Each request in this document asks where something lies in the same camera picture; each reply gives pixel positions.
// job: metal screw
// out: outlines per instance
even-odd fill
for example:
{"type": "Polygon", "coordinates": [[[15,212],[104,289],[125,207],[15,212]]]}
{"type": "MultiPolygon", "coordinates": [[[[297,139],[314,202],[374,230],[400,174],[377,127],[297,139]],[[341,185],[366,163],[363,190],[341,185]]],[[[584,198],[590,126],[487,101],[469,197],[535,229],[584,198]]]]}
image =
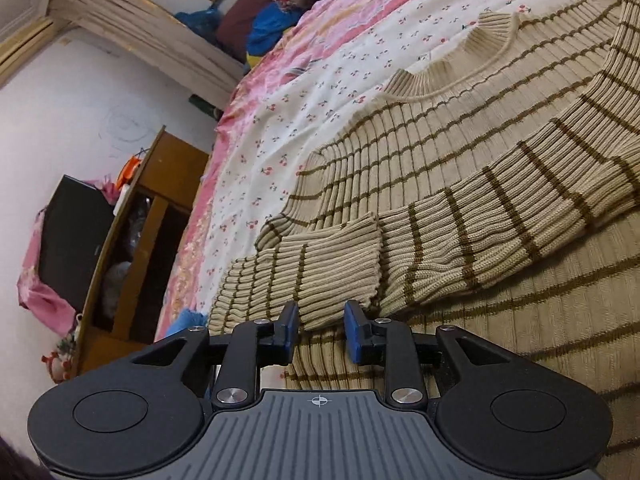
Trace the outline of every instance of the metal screw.
{"type": "Polygon", "coordinates": [[[216,397],[220,402],[224,402],[225,404],[237,404],[245,400],[248,394],[241,388],[225,388],[224,390],[220,390],[216,397]]]}
{"type": "Polygon", "coordinates": [[[415,388],[398,388],[391,394],[391,398],[400,404],[415,404],[422,400],[422,394],[415,388]]]}

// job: bed sheet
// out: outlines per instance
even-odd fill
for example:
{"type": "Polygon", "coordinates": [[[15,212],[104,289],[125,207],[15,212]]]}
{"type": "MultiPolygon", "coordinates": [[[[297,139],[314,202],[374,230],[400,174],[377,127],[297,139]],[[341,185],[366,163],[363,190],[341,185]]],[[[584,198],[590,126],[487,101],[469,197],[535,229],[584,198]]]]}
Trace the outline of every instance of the bed sheet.
{"type": "MultiPolygon", "coordinates": [[[[358,16],[370,13],[360,25],[342,1],[321,2],[326,16],[305,16],[300,30],[240,83],[218,127],[158,335],[182,306],[209,311],[225,267],[252,253],[262,223],[284,205],[307,155],[375,99],[397,69],[423,68],[464,37],[483,10],[541,14],[571,0],[396,0],[395,7],[378,4],[379,13],[350,0],[358,16]]],[[[281,370],[264,370],[262,386],[283,387],[281,370]]]]}

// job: curtain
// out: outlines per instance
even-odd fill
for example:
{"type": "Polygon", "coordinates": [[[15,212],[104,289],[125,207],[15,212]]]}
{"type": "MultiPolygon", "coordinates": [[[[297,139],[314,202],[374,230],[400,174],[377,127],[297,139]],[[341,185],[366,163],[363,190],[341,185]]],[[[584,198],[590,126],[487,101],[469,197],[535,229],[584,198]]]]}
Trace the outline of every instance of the curtain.
{"type": "Polygon", "coordinates": [[[63,20],[39,18],[0,43],[0,86],[53,41],[65,25],[63,20]]]}
{"type": "Polygon", "coordinates": [[[124,47],[220,109],[242,77],[241,63],[149,0],[51,0],[49,15],[124,47]]]}

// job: ribbed neckline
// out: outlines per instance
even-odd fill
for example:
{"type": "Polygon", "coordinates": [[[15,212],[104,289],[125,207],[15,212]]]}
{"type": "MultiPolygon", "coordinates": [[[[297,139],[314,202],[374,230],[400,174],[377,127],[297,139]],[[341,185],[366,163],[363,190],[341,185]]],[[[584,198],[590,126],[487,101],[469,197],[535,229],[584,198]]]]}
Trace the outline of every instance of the ribbed neckline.
{"type": "MultiPolygon", "coordinates": [[[[580,11],[581,6],[590,5],[603,10],[616,0],[575,0],[565,8],[580,11]]],[[[431,98],[494,65],[507,54],[516,39],[522,21],[537,20],[546,22],[564,14],[562,10],[543,16],[527,16],[520,13],[484,12],[478,18],[478,24],[469,31],[468,36],[451,52],[430,63],[426,69],[412,74],[400,69],[385,86],[382,93],[398,100],[431,98]]]]}

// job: wooden desk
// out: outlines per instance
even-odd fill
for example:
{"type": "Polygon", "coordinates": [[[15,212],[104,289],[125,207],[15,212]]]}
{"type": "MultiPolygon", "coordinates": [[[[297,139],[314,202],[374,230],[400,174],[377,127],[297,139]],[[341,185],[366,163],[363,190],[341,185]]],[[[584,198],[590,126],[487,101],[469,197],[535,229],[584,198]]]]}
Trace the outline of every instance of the wooden desk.
{"type": "Polygon", "coordinates": [[[157,292],[162,293],[166,288],[168,269],[173,264],[207,158],[206,153],[168,134],[164,128],[156,137],[136,171],[102,246],[82,310],[73,376],[124,357],[151,342],[148,337],[140,336],[141,330],[135,322],[140,317],[146,318],[142,321],[153,325],[152,332],[155,330],[162,307],[157,292]],[[151,200],[151,206],[133,258],[129,258],[129,271],[111,322],[100,310],[102,281],[114,263],[127,259],[120,246],[132,208],[142,198],[151,200]],[[156,300],[149,304],[148,298],[153,294],[145,291],[154,287],[156,300]]]}

